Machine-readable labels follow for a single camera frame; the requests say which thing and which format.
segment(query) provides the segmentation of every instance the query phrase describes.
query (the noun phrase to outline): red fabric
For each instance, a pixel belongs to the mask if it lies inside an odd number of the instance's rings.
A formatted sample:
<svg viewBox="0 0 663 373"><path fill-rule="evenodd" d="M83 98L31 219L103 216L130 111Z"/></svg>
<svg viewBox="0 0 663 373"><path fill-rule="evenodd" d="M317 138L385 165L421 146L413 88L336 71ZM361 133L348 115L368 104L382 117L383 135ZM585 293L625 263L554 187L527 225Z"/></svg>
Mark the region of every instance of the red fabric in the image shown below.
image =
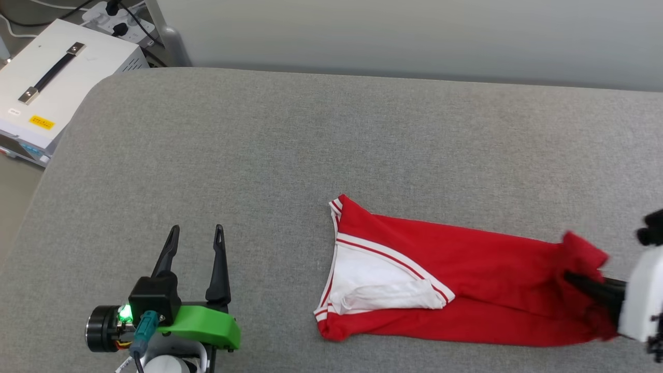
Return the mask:
<svg viewBox="0 0 663 373"><path fill-rule="evenodd" d="M568 232L550 244L493 232L371 214L343 195L338 232L392 248L455 293L443 309L329 313L322 336L402 335L526 346L560 346L617 335L607 310L566 283L570 270L602 281L607 254Z"/></svg>

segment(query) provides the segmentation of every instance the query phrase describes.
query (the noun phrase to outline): floor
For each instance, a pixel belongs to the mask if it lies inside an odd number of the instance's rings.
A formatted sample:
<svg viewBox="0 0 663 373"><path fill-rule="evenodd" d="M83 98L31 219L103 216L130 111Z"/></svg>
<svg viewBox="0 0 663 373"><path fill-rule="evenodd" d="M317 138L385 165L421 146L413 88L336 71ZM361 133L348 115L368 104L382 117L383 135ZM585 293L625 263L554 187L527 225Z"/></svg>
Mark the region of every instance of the floor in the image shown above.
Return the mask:
<svg viewBox="0 0 663 373"><path fill-rule="evenodd" d="M42 0L45 3L65 6L78 6L83 0ZM98 0L93 1L87 7L92 7ZM138 3L138 0L125 0L127 6ZM51 21L65 13L67 10L54 9L33 3L28 0L0 0L0 7L10 18L20 23L42 23ZM81 14L72 15L67 18L73 23L81 23ZM138 14L142 18L150 20L147 11ZM15 34L37 35L45 27L18 27L13 26ZM3 19L0 19L0 37L5 41L12 55L19 53L32 39L12 37ZM170 59L165 50L159 46L149 48L165 63ZM0 267L7 254L11 250L19 226L23 221L25 212L32 200L32 195L37 188L43 169L29 162L10 159L0 155Z"/></svg>

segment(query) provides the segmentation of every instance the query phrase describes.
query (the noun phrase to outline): cable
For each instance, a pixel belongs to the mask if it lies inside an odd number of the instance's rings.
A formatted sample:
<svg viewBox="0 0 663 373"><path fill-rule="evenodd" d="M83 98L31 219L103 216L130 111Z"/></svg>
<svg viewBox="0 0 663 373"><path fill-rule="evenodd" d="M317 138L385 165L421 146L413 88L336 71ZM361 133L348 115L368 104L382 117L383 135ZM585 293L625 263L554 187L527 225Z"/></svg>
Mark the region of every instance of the cable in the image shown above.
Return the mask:
<svg viewBox="0 0 663 373"><path fill-rule="evenodd" d="M7 23L7 29L9 29L9 34L15 38L36 38L36 35L17 35L14 33L14 31L11 29L11 23L9 23L9 20L5 18L2 14L0 14L0 18L4 19L5 22Z"/></svg>
<svg viewBox="0 0 663 373"><path fill-rule="evenodd" d="M76 8L72 9L72 10L69 11L68 13L66 13L66 14L64 14L64 15L62 15L62 16L60 16L60 17L58 17L58 18L59 18L59 19L65 19L65 18L67 18L67 17L73 15L74 13L76 13L77 11L79 11L80 9L83 9L83 7L85 7L87 4L90 4L92 1L95 1L95 0L87 0L85 3L82 3L81 5L78 5ZM50 22L44 22L44 23L21 23L21 22L16 22L16 21L14 21L13 19L9 18L9 17L7 16L7 14L2 10L1 7L0 7L0 15L3 16L4 18L6 18L7 21L13 23L14 25L16 25L16 26L22 26L22 27L41 27L41 26L48 26L48 25L50 25L51 23L53 23L53 21L50 21Z"/></svg>
<svg viewBox="0 0 663 373"><path fill-rule="evenodd" d="M136 9L140 10L139 8L142 8L142 7L144 7L144 6L145 6L145 0L143 0L143 1L139 2L139 3L137 3L136 5L131 5L131 6L129 7L129 9L131 9L132 11L134 11L134 10L136 10Z"/></svg>
<svg viewBox="0 0 663 373"><path fill-rule="evenodd" d="M157 61L162 67L168 67L162 60L159 59L159 57L155 56L154 53L150 52L149 50L141 47L143 50L143 53L145 53L145 56L150 56L153 60Z"/></svg>
<svg viewBox="0 0 663 373"><path fill-rule="evenodd" d="M136 362L136 369L138 370L138 373L145 373L143 370L143 365L141 364L141 355L138 353L138 351L133 353L133 361Z"/></svg>
<svg viewBox="0 0 663 373"><path fill-rule="evenodd" d="M32 1L33 3L44 5L45 7L51 7L51 8L55 8L55 9L69 9L69 10L76 9L77 11L85 11L85 12L89 11L88 8L64 7L62 5L53 5L53 4L49 4L49 3L44 3L44 2L39 1L39 0L29 0L29 1Z"/></svg>
<svg viewBox="0 0 663 373"><path fill-rule="evenodd" d="M129 348L129 346L123 346L122 344L119 344L117 341L115 341L115 347L117 347L118 350L127 350Z"/></svg>
<svg viewBox="0 0 663 373"><path fill-rule="evenodd" d="M141 20L138 19L138 17L136 17L136 15L134 15L134 14L129 10L129 8L126 7L126 5L122 4L122 1L118 1L117 4L118 4L120 7L122 7L122 9L124 9L124 10L127 11L127 13L131 16L131 18L133 18L134 21L136 21L136 23L138 24L138 26L141 28L141 30L143 30L143 32L147 35L147 37L149 37L150 39L152 39L152 41L155 42L155 43L157 43L158 45L161 45L161 47L166 48L166 46L164 46L162 42L160 42L159 40L156 40L152 35L150 35L149 32L147 32L147 30L146 30L146 29L143 27L143 25L141 24Z"/></svg>

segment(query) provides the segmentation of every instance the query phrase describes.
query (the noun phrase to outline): red shorts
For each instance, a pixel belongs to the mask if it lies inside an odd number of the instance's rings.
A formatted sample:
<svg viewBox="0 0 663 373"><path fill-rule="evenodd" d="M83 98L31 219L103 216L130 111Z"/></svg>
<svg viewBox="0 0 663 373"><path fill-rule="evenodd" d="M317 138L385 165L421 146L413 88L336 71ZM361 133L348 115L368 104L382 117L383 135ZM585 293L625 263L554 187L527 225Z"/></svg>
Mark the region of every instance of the red shorts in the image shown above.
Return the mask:
<svg viewBox="0 0 663 373"><path fill-rule="evenodd" d="M374 215L345 195L330 206L336 242L314 312L326 339L560 346L617 335L607 310L563 279L602 281L608 258L571 232L550 244Z"/></svg>

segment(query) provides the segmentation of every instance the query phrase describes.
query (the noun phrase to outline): white stripe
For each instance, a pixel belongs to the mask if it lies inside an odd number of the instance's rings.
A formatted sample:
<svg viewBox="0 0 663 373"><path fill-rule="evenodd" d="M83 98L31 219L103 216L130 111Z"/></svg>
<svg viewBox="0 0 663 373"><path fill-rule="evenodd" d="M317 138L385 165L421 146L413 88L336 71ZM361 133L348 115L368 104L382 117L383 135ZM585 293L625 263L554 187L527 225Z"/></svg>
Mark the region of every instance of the white stripe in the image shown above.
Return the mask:
<svg viewBox="0 0 663 373"><path fill-rule="evenodd" d="M440 282L440 280L436 279L433 275L428 273L424 268L422 268L420 265L418 265L414 260L406 257L405 255L401 254L400 252L398 252L398 251L396 251L392 248L388 248L384 245L380 245L380 244L377 244L377 243L372 242L372 241L364 240L363 238L350 236L349 234L345 234L345 233L338 233L336 235L336 238L338 240L348 241L348 242L351 242L353 244L365 246L369 249L381 252L381 253L383 253L387 256L390 256L390 257L392 257L392 258L394 258L398 261L401 261L402 263L405 263L406 265L410 266L414 271L419 273L424 279L429 279L431 284L433 285L433 287L435 287L436 289L438 289L442 293L444 293L444 295L447 297L449 302L452 301L453 298L455 298L455 294L453 293L453 291L451 291L451 289L449 289L446 285L444 285L442 282ZM343 242L337 242L337 244L348 247L348 245L344 244ZM358 248L356 246L353 246L351 248L355 249L355 250L362 250L361 248ZM363 250L363 251L368 253L368 254L371 254L370 251L367 251L367 250ZM402 265L399 265L395 261L392 261L392 262L393 262L394 265L397 265L398 267L408 271L407 268L403 267Z"/></svg>
<svg viewBox="0 0 663 373"><path fill-rule="evenodd" d="M338 216L341 215L341 211L338 208L336 208L336 206L333 205L333 202L330 202L330 207L331 207L331 210L336 213L336 215L338 215Z"/></svg>
<svg viewBox="0 0 663 373"><path fill-rule="evenodd" d="M326 320L326 319L327 319L327 313L326 312L321 313L318 316L316 316L316 321L317 322L320 322L320 321L323 321L323 320Z"/></svg>
<svg viewBox="0 0 663 373"><path fill-rule="evenodd" d="M333 222L333 232L334 232L334 237L338 234L338 223L336 223L336 217L337 215L333 213L333 210L331 211L331 221Z"/></svg>
<svg viewBox="0 0 663 373"><path fill-rule="evenodd" d="M322 291L322 296L320 297L320 306L322 307L327 299L325 299L325 295L327 295L327 290L330 288L330 284L332 283L332 278L333 278L333 269L334 266L336 265L336 245L333 246L333 258L331 259L331 269L330 269L330 275L327 277L327 285L325 285L325 289Z"/></svg>
<svg viewBox="0 0 663 373"><path fill-rule="evenodd" d="M366 312L371 312L371 311L374 311L374 310L370 310L370 309L350 309L350 310L346 311L344 313L344 315L356 315L358 313L366 313ZM338 315L338 312L336 312L336 309L332 305L329 305L326 308L321 307L319 309L316 309L315 312L313 312L313 315L316 316L317 321L322 321L322 320L327 319L327 314L329 314L329 313L333 313L334 315Z"/></svg>

